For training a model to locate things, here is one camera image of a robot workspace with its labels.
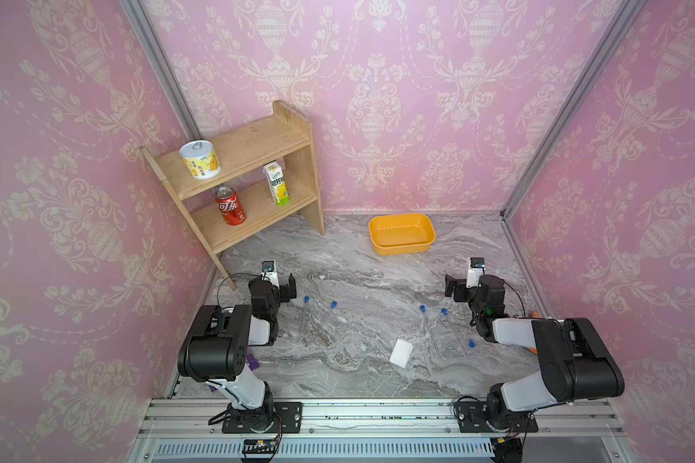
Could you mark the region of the yellow plastic basin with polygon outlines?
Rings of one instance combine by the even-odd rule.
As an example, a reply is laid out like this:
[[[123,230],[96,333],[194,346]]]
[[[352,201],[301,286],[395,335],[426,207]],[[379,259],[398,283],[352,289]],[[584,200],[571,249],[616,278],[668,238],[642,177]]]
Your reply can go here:
[[[376,216],[369,222],[369,233],[380,256],[426,252],[436,241],[434,226],[422,213]]]

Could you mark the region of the white wiping cloth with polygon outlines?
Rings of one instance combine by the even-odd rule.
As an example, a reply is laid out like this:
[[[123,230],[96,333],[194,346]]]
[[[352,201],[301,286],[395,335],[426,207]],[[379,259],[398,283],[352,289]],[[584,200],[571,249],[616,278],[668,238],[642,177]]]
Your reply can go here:
[[[398,368],[406,368],[413,353],[413,348],[413,344],[409,341],[397,339],[390,355],[389,362]]]

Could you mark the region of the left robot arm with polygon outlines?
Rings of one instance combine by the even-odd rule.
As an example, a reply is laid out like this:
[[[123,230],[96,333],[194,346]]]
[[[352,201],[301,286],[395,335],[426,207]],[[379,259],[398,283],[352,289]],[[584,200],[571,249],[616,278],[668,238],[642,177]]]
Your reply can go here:
[[[297,298],[297,282],[290,275],[287,284],[277,285],[264,274],[251,280],[248,288],[248,304],[199,309],[179,352],[179,375],[227,397],[227,408],[209,418],[209,426],[220,424],[225,434],[297,434],[303,404],[277,402],[270,385],[247,362],[249,347],[274,345],[280,305]]]

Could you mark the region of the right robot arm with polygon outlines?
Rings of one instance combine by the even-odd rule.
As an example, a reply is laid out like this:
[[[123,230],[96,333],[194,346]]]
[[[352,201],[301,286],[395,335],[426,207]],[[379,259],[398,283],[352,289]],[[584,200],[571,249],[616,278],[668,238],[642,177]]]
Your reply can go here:
[[[537,352],[536,372],[488,391],[485,421],[490,428],[524,430],[532,426],[535,411],[623,395],[625,378],[590,320],[511,318],[505,312],[506,287],[507,282],[494,275],[480,276],[474,287],[445,277],[444,294],[469,306],[471,325],[485,341]]]

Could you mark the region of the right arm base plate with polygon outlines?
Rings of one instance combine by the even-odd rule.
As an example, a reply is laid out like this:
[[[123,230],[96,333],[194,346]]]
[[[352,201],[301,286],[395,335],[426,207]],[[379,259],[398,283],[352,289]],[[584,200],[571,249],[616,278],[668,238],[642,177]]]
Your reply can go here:
[[[503,405],[476,400],[457,400],[452,412],[461,433],[537,433],[538,423],[530,412],[511,412]]]

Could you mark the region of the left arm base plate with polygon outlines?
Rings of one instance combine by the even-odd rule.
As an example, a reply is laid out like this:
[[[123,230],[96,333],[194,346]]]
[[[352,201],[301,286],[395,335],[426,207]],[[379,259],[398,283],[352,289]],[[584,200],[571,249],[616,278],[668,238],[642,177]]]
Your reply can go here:
[[[298,401],[265,403],[256,410],[237,410],[229,406],[221,431],[223,434],[298,434],[301,430],[303,406]]]

